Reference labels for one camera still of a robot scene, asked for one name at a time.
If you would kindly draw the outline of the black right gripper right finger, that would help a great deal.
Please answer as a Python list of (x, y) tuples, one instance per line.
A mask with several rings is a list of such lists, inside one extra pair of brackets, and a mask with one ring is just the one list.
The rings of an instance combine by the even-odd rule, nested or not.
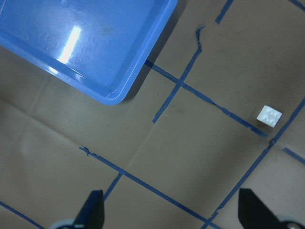
[(239, 189), (238, 219), (244, 229), (287, 228), (249, 188)]

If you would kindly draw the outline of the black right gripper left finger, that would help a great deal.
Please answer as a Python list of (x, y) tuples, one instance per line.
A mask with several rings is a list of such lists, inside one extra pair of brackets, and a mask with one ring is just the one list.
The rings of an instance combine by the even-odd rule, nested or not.
[(75, 218), (73, 229), (102, 229), (105, 221), (102, 190), (92, 191)]

